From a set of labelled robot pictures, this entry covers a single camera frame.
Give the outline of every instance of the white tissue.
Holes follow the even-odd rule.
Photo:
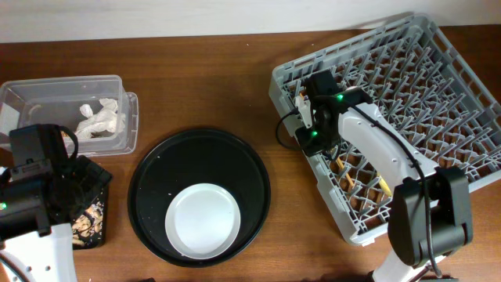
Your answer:
[[[116,132],[117,131],[117,110],[118,102],[115,99],[99,99],[103,108],[97,113],[92,112],[88,104],[80,107],[80,112],[88,120],[78,124],[75,135],[79,140],[91,139],[95,132]],[[121,129],[124,128],[124,115],[121,118]]]

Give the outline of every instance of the black round tray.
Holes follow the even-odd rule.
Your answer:
[[[209,259],[187,258],[171,245],[165,215],[186,187],[212,183],[228,190],[240,209],[240,230],[233,244]],[[128,192],[128,215],[142,243],[177,266],[205,267],[240,253],[258,235],[271,199],[268,173],[261,158],[241,139],[215,129],[193,129],[167,138],[139,163]]]

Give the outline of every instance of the white bowl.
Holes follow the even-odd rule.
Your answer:
[[[200,183],[185,188],[169,205],[167,237],[179,253],[210,259],[226,251],[240,229],[240,210],[220,186]]]

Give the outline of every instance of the wooden table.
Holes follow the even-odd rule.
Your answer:
[[[501,26],[444,27],[493,95],[501,93]],[[0,83],[26,78],[118,74],[139,97],[138,145],[133,154],[96,157],[114,175],[106,243],[76,251],[79,281],[318,280],[364,274],[391,247],[386,236],[353,247],[316,189],[304,156],[274,137],[278,114],[268,96],[272,69],[363,31],[327,31],[190,38],[141,38],[0,45]],[[150,253],[132,231],[128,185],[139,160],[156,143],[183,129],[210,126],[241,137],[269,172],[272,204],[255,241],[228,262],[205,269],[170,265]],[[463,281],[501,277],[501,182],[471,196],[473,243],[440,263]]]

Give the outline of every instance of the gray plastic dish rack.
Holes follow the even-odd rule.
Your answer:
[[[501,178],[501,106],[426,16],[406,17],[276,67],[269,95],[280,116],[305,93],[305,79],[324,70],[343,89],[359,86],[368,92],[421,153],[442,167],[461,168],[470,192]],[[299,115],[284,124],[291,136],[303,126]],[[307,157],[344,239],[373,243],[387,232],[391,198],[351,144],[343,142],[340,158],[343,169],[321,154]]]

